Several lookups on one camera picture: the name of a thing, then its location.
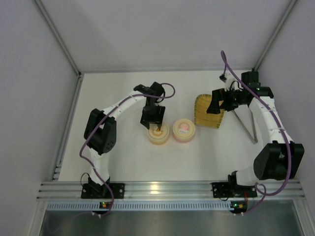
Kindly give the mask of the cream lid orange knob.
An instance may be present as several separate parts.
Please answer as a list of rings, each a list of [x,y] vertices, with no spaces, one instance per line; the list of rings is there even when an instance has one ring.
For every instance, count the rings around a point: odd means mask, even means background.
[[[162,124],[161,130],[157,130],[157,124],[151,124],[150,129],[147,130],[147,136],[153,137],[155,139],[162,139],[164,137],[169,137],[170,129],[167,123]]]

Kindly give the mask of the metal tongs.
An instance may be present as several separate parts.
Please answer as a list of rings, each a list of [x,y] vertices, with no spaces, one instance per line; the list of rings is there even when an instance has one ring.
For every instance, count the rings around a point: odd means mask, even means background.
[[[252,111],[248,107],[240,107],[232,111],[232,114],[249,140],[257,144],[258,137]]]

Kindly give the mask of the cream lid pink knob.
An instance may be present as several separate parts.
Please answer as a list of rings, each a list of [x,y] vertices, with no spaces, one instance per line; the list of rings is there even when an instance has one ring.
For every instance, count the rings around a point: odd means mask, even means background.
[[[174,122],[172,131],[182,135],[195,134],[195,125],[191,120],[182,118]]]

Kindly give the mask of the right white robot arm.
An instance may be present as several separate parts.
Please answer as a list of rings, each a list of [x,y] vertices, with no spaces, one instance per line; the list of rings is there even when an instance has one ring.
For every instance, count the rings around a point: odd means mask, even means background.
[[[257,71],[244,72],[241,78],[222,73],[219,79],[225,86],[212,91],[208,114],[231,112],[246,105],[255,118],[262,136],[263,149],[252,165],[236,170],[230,176],[236,186],[257,187],[260,180],[281,180],[281,187],[271,193],[258,190],[263,196],[275,196],[293,179],[304,155],[302,144],[295,143],[288,135],[276,110],[274,94],[259,82]]]

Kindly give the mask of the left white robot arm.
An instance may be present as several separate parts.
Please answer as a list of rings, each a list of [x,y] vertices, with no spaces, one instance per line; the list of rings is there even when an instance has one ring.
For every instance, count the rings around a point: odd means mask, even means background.
[[[117,141],[118,124],[129,118],[137,110],[142,111],[140,124],[148,132],[156,131],[168,135],[163,117],[165,107],[160,103],[167,99],[164,83],[153,82],[151,86],[139,84],[124,99],[116,104],[99,110],[93,109],[84,131],[85,142],[79,156],[91,167],[88,182],[82,184],[83,199],[114,198],[109,175],[109,156]]]

